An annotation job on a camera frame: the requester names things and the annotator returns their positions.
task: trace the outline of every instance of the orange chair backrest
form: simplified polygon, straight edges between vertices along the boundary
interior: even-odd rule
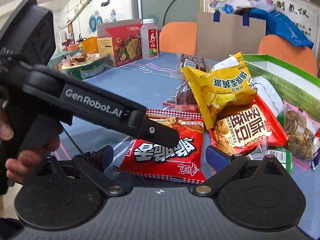
[[[196,51],[196,37],[196,23],[168,23],[162,28],[160,32],[160,51],[194,55]]]
[[[258,54],[266,54],[317,76],[317,61],[308,47],[294,46],[277,35],[267,35],[260,42]]]

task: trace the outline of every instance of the biscuit box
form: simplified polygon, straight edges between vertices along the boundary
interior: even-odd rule
[[[106,63],[118,67],[142,59],[141,19],[98,25],[99,53],[107,55]]]

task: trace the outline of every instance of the human hand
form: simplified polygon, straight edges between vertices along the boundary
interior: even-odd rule
[[[0,109],[0,138],[9,141],[13,137],[12,128],[8,122],[3,109]],[[50,155],[50,152],[59,148],[59,137],[49,141],[38,151],[22,151],[18,159],[8,159],[5,163],[7,168],[7,177],[19,184],[23,184],[27,178],[34,172],[41,160]]]

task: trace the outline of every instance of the plastic bottle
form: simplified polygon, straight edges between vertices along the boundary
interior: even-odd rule
[[[157,58],[158,55],[158,29],[153,19],[143,19],[141,27],[141,43],[143,59]]]

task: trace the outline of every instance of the white bottle cap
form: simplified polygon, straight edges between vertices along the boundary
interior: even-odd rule
[[[148,24],[148,23],[155,23],[155,22],[154,22],[154,19],[151,18],[151,19],[143,19],[142,23],[143,24]]]

